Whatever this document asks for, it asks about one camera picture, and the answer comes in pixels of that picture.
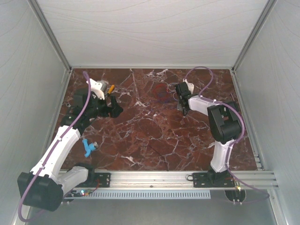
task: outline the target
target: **robotic arm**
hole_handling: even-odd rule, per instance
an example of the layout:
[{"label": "robotic arm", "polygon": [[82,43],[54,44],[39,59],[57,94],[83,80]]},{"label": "robotic arm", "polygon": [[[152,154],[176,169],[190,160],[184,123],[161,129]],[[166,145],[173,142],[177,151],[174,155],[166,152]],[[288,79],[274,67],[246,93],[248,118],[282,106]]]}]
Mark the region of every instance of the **robotic arm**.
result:
[{"label": "robotic arm", "polygon": [[[23,196],[34,175],[38,173],[40,168],[43,168],[24,200],[25,205],[55,211],[59,207],[63,196],[78,184],[85,182],[91,174],[91,168],[88,166],[75,166],[60,176],[59,171],[68,153],[93,120],[98,116],[116,118],[123,112],[123,109],[118,105],[115,96],[110,96],[112,106],[107,106],[104,95],[107,87],[105,82],[96,82],[90,79],[90,83],[91,95],[89,103],[79,120],[63,138],[60,138],[83,109],[88,97],[87,88],[78,89],[75,92],[74,105],[70,107],[63,117],[57,135],[42,159],[32,168],[30,173],[23,172],[18,177],[20,195]],[[49,152],[54,145],[56,146],[49,157]],[[43,165],[47,157],[49,158],[46,164]]]},{"label": "robotic arm", "polygon": [[[209,177],[212,182],[221,180],[227,176],[226,155],[231,154],[232,147],[229,147],[241,133],[241,124],[236,114],[229,108],[216,103],[197,94],[192,94],[194,85],[184,80],[175,86],[179,98],[177,108],[183,111],[185,116],[189,110],[198,111],[209,117],[210,131],[215,139],[215,149],[209,170]],[[235,102],[226,102],[229,106],[237,109]]]}]

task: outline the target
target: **blue pipe fitting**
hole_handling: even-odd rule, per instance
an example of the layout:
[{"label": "blue pipe fitting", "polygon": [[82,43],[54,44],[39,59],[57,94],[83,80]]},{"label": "blue pipe fitting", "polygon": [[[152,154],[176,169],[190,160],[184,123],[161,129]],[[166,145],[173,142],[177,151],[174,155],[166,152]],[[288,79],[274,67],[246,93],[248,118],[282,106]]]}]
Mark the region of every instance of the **blue pipe fitting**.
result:
[{"label": "blue pipe fitting", "polygon": [[86,153],[84,154],[84,156],[87,158],[90,156],[91,152],[96,150],[98,148],[98,144],[97,142],[94,142],[92,144],[88,144],[88,139],[83,139],[82,140],[83,145],[84,145],[84,149],[86,151]]}]

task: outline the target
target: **orange handle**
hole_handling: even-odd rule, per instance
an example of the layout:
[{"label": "orange handle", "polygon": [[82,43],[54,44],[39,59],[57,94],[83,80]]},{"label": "orange handle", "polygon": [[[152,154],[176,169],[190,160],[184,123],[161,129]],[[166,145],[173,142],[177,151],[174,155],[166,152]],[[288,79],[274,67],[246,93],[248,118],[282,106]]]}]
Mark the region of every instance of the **orange handle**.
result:
[{"label": "orange handle", "polygon": [[110,95],[111,93],[112,93],[112,91],[114,90],[114,85],[112,85],[111,87],[110,87],[110,89],[108,90],[108,94]]}]

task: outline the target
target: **blue object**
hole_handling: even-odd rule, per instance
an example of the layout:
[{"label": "blue object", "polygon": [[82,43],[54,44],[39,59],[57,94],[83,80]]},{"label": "blue object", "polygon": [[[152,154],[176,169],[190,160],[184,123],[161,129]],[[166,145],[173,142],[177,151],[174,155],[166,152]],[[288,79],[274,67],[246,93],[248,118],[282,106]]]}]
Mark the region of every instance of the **blue object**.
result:
[{"label": "blue object", "polygon": [[86,151],[84,156],[87,158],[87,157],[90,156],[90,153],[92,151],[96,150],[96,147],[95,147],[94,143],[88,144],[88,139],[83,139],[82,142],[83,142],[83,145],[84,145],[84,149]]}]

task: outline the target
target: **brown marble tabletop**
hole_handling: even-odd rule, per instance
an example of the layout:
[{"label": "brown marble tabletop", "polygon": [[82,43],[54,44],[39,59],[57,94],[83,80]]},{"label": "brown marble tabletop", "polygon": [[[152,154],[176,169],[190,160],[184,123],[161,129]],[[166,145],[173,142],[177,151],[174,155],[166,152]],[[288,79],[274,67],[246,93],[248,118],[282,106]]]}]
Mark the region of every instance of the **brown marble tabletop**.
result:
[{"label": "brown marble tabletop", "polygon": [[[116,86],[116,96],[124,112],[118,118],[98,118],[71,149],[62,169],[78,162],[92,164],[102,170],[207,170],[213,156],[214,139],[208,117],[189,111],[186,117],[176,109],[170,83],[181,82],[185,69],[75,69],[57,121],[72,104],[76,89],[87,87],[83,77],[87,71],[94,80]],[[215,78],[203,96],[217,100],[237,101],[229,70],[213,70]],[[210,80],[207,70],[193,71],[187,80],[198,93]],[[97,142],[99,149],[86,158],[82,138]],[[233,170],[256,170],[256,163],[246,136],[232,150]]]}]

